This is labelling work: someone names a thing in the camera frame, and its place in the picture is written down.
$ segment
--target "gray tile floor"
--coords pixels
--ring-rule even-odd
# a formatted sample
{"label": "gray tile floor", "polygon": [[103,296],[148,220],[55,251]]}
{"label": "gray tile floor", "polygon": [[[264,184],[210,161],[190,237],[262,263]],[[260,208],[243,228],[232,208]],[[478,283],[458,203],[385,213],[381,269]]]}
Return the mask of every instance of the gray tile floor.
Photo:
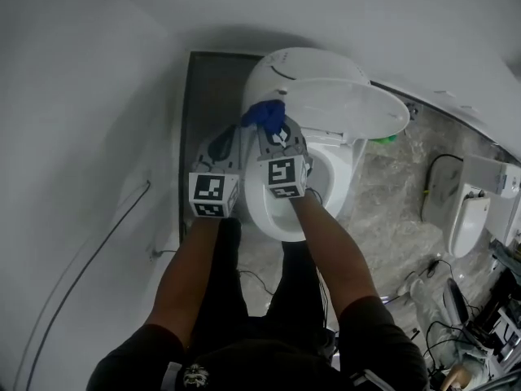
{"label": "gray tile floor", "polygon": [[[185,180],[197,147],[217,125],[238,121],[243,83],[255,65],[254,59],[201,55],[195,57],[187,93]],[[427,167],[435,156],[473,153],[502,158],[504,152],[474,130],[420,106],[420,113],[409,126],[387,145],[369,143],[356,172],[357,189],[351,199],[350,213],[341,213],[339,221],[360,246],[381,296],[395,295],[402,279],[411,271],[423,269],[432,258],[442,258],[453,267],[463,294],[472,305],[484,302],[488,288],[497,277],[493,258],[487,251],[488,236],[483,234],[474,250],[461,259],[444,251],[441,231],[421,222],[423,188]],[[239,266],[252,270],[274,291],[282,273],[282,247],[261,233],[252,223],[240,198],[236,213],[243,222],[243,240]],[[185,207],[184,220],[192,218]],[[449,267],[441,262],[427,281],[434,298],[441,293]],[[241,278],[243,295],[250,315],[263,315],[270,295],[249,274]],[[412,336],[417,327],[414,305],[405,298],[387,305],[396,323]],[[337,328],[330,307],[329,325]],[[415,340],[425,349],[425,340]]]}

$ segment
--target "white wall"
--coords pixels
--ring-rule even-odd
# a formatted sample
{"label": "white wall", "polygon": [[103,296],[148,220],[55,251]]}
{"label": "white wall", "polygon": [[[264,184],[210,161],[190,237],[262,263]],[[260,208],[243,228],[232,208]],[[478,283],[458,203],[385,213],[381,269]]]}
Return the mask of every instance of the white wall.
{"label": "white wall", "polygon": [[521,156],[521,86],[506,66],[521,57],[521,0],[134,1],[190,48],[311,45],[348,55],[371,79],[449,110]]}
{"label": "white wall", "polygon": [[22,362],[17,389],[25,389],[66,289],[152,181],[60,311],[31,386],[84,389],[94,364],[141,317],[155,267],[147,250],[177,229],[169,108],[176,43],[128,0],[0,0],[0,25],[0,384],[6,389],[13,389]]}

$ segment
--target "small white toilet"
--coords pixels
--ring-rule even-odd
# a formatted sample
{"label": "small white toilet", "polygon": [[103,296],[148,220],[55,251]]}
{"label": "small white toilet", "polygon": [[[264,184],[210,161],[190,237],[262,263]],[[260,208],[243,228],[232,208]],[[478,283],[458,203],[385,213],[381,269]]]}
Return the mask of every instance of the small white toilet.
{"label": "small white toilet", "polygon": [[[254,67],[244,90],[243,113],[271,99],[284,101],[287,116],[300,125],[314,159],[308,187],[333,217],[344,205],[367,139],[398,134],[409,123],[405,105],[373,87],[349,58],[313,48],[276,51]],[[243,132],[244,190],[252,220],[274,239],[304,240],[290,201],[275,199],[265,189],[256,129]]]}

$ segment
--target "fiducial marker cube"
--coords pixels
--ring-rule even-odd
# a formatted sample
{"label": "fiducial marker cube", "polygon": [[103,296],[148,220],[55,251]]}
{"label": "fiducial marker cube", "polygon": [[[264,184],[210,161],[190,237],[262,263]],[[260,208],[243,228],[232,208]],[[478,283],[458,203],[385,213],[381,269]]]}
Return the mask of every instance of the fiducial marker cube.
{"label": "fiducial marker cube", "polygon": [[189,202],[199,217],[229,217],[239,197],[237,174],[189,173]]}
{"label": "fiducial marker cube", "polygon": [[265,185],[277,199],[302,197],[306,191],[308,170],[304,155],[261,160]]}

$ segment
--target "open toilet lid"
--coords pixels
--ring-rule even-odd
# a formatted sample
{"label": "open toilet lid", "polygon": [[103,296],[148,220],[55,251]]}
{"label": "open toilet lid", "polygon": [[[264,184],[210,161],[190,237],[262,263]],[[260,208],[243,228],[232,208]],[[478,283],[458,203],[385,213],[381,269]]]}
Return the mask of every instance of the open toilet lid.
{"label": "open toilet lid", "polygon": [[378,139],[400,133],[409,123],[407,107],[374,86],[321,78],[291,81],[284,90],[286,114],[301,127]]}

